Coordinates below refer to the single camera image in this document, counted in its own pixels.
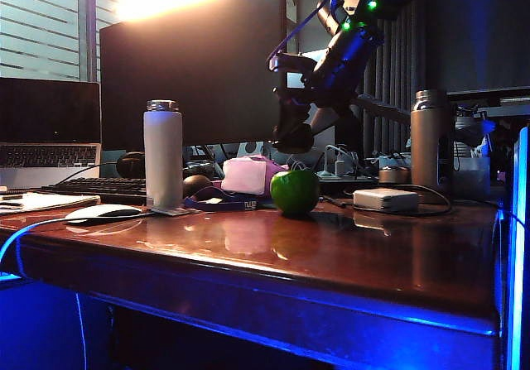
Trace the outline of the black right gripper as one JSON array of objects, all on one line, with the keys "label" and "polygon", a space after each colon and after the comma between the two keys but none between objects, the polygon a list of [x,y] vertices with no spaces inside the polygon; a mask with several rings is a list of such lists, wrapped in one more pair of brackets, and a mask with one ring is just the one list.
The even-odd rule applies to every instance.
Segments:
[{"label": "black right gripper", "polygon": [[[311,102],[317,106],[310,122],[313,137],[334,126],[332,108],[344,107],[354,97],[373,51],[382,43],[383,33],[370,25],[352,26],[332,38],[307,80]],[[279,103],[274,134],[294,132],[308,118],[309,105],[299,101],[291,89],[275,88],[273,93]]]}]

